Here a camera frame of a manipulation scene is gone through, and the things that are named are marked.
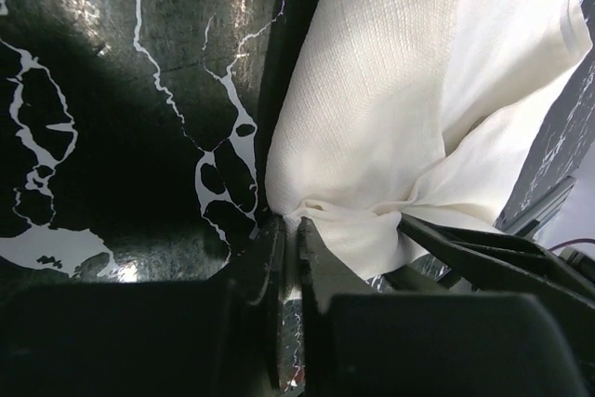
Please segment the white cloth napkin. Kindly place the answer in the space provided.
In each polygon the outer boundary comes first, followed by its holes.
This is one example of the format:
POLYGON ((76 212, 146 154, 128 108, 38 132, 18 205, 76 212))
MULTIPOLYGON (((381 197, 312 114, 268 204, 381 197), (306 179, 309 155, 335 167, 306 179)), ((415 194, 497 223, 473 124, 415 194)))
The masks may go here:
POLYGON ((268 155, 269 206, 368 281, 403 215, 492 232, 592 47, 579 0, 319 0, 268 155))

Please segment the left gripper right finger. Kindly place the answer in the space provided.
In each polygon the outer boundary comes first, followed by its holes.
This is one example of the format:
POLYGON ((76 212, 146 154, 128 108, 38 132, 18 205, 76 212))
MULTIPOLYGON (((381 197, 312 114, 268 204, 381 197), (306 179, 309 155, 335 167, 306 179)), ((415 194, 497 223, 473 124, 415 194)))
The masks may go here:
POLYGON ((533 294, 403 267, 380 293, 299 225, 309 396, 587 396, 590 323, 533 294))

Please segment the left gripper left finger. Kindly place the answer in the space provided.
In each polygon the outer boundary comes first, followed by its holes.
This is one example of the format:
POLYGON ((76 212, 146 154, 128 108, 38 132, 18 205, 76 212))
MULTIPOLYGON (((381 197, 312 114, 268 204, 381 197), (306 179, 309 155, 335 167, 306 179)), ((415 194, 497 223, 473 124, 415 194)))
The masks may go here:
POLYGON ((47 285, 1 315, 5 396, 276 396, 285 225, 204 281, 47 285))

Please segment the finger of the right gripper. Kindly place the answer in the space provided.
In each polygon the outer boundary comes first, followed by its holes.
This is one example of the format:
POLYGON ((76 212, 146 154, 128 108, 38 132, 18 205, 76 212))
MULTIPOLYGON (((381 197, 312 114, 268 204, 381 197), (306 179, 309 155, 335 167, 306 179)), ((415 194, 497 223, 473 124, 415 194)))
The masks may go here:
POLYGON ((398 229, 481 290, 533 294, 560 318, 594 321, 594 286, 539 245, 409 215, 398 229))

